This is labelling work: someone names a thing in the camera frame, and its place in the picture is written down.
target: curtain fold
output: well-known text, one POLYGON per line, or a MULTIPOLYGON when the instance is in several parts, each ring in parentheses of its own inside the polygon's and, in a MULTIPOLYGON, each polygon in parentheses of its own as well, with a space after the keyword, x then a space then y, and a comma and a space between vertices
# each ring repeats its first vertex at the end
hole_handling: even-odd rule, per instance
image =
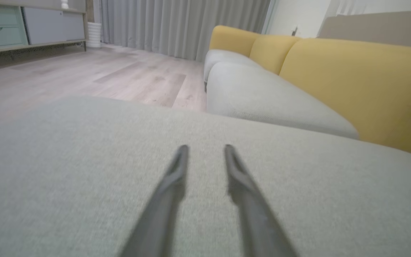
POLYGON ((203 61, 216 25, 261 33, 270 0, 101 0, 105 43, 203 61))

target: floor plank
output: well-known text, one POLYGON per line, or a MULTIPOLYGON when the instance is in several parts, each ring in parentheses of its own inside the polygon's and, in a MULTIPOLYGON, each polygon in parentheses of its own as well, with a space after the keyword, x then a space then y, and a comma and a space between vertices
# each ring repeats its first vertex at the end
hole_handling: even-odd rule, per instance
POLYGON ((0 123, 66 96, 100 96, 206 110, 203 64, 104 45, 0 68, 0 123))

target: gray sofa seat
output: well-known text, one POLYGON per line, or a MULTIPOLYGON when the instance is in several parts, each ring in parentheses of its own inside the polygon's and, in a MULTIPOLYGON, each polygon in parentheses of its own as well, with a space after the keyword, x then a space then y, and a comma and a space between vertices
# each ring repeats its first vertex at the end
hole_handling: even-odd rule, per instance
POLYGON ((217 63, 207 83, 207 112, 358 139, 344 117, 283 78, 235 63, 217 63))
POLYGON ((242 65, 247 65, 251 67, 258 67, 261 69, 263 68, 258 63, 255 63, 253 60, 251 60, 249 57, 246 57, 245 55, 238 54, 236 52, 231 52, 231 51, 212 49, 212 50, 209 50, 209 52, 207 52, 207 55, 205 56, 205 61, 204 61, 204 82, 205 83, 207 83, 207 80, 209 78, 210 70, 215 64, 219 62, 239 63, 242 65))
POLYGON ((223 147, 300 257, 411 256, 411 154, 344 137, 79 97, 0 126, 0 256, 118 257, 178 146, 175 257, 242 257, 223 147))

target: yellow cushion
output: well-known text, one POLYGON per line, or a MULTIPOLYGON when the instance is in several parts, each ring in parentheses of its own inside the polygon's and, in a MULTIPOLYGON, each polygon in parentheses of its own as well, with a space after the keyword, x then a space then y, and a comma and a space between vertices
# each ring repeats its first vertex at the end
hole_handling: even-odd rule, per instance
POLYGON ((238 52, 249 57, 253 43, 258 36, 260 34, 238 28, 216 26, 212 31, 209 49, 238 52))
POLYGON ((286 55, 299 40, 295 36, 261 35, 253 43, 250 59, 266 70, 279 74, 286 55))
POLYGON ((280 76, 344 116, 361 140, 411 153, 411 47, 303 39, 280 76))

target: white basket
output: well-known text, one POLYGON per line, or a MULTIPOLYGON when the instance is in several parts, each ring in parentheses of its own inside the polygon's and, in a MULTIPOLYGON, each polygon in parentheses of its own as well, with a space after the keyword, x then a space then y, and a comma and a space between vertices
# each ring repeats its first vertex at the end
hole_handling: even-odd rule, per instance
POLYGON ((88 23, 87 47, 101 48, 101 23, 88 23))

